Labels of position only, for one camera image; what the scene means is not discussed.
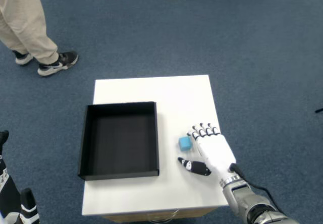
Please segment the black sneaker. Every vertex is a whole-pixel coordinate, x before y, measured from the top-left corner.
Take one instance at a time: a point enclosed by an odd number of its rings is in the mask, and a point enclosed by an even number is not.
[[[60,70],[67,70],[76,64],[77,59],[78,55],[74,51],[60,53],[59,59],[55,63],[49,65],[39,63],[38,74],[41,76],[49,76]]]
[[[17,51],[12,51],[12,52],[16,55],[16,63],[19,65],[26,65],[33,59],[33,56],[30,55],[29,53],[21,54]]]

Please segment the black box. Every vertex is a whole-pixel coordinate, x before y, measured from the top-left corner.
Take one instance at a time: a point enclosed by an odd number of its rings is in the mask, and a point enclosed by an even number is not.
[[[158,175],[155,102],[87,106],[79,177],[105,180]]]

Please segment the black cable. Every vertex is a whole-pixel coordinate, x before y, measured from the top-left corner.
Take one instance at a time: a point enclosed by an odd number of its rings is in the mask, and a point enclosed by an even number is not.
[[[315,111],[315,113],[319,113],[319,112],[321,112],[321,111],[323,111],[323,108],[322,108],[322,109],[317,109],[317,110]]]
[[[262,187],[262,186],[259,186],[259,185],[255,185],[253,184],[252,182],[246,180],[244,174],[242,173],[242,171],[239,169],[239,167],[237,166],[236,163],[232,163],[230,165],[230,171],[233,171],[233,172],[236,172],[245,182],[247,182],[248,184],[250,184],[251,186],[255,187],[256,189],[260,189],[260,190],[263,190],[265,191],[267,194],[268,194],[268,197],[270,198],[270,200],[272,201],[272,203],[275,205],[275,207],[277,208],[277,210],[279,212],[281,212],[282,214],[283,211],[279,208],[279,206],[277,205],[277,203],[275,202],[274,198],[272,197],[271,193],[269,192],[268,189],[266,189],[265,187]]]

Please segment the black and white object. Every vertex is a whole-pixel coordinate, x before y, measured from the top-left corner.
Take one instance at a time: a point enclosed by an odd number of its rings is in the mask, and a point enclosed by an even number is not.
[[[0,132],[0,214],[5,223],[15,223],[20,212],[20,193],[2,158],[3,145],[8,137],[8,131]]]
[[[39,215],[31,190],[25,189],[19,193],[2,158],[3,145],[8,137],[8,131],[0,132],[0,223],[39,224]]]
[[[217,127],[212,124],[201,123],[193,126],[193,130],[189,131],[187,135],[196,145],[206,166],[217,176],[232,211],[241,217],[244,223],[299,224],[285,216],[276,204],[276,207],[274,207],[266,197],[256,195],[251,190],[250,185],[266,190],[271,197],[266,188],[256,186],[245,180],[244,175],[236,165],[232,150]],[[188,165],[188,162],[183,159],[182,161],[183,165]],[[192,171],[193,162],[190,165],[189,169]]]
[[[205,163],[198,161],[189,161],[181,157],[178,158],[178,161],[186,168],[187,171],[198,174],[209,176],[211,171],[207,168]]]
[[[21,209],[16,224],[39,224],[36,201],[29,188],[21,192]]]

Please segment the white table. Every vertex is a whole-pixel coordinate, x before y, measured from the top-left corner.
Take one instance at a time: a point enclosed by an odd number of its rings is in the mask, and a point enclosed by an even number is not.
[[[83,215],[115,215],[227,205],[213,175],[186,171],[177,161],[199,160],[196,149],[181,153],[178,139],[200,122],[219,126],[208,75],[96,80],[94,104],[155,101],[158,177],[85,181]]]

